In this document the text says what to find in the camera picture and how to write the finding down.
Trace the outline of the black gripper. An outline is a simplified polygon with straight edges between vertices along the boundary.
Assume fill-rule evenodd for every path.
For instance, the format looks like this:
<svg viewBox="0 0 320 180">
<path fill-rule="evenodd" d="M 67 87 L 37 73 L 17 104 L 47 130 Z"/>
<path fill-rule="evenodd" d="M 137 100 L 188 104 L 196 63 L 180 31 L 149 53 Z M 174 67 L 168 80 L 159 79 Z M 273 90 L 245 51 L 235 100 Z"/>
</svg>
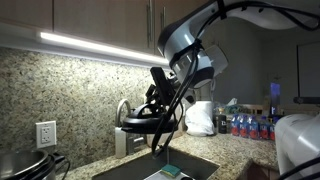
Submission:
<svg viewBox="0 0 320 180">
<path fill-rule="evenodd" d="M 173 97 L 175 95 L 175 90 L 171 85 L 165 85 L 164 87 L 158 87 L 151 84 L 145 93 L 147 105 L 153 105 L 154 109 L 164 110 L 170 105 Z"/>
</svg>

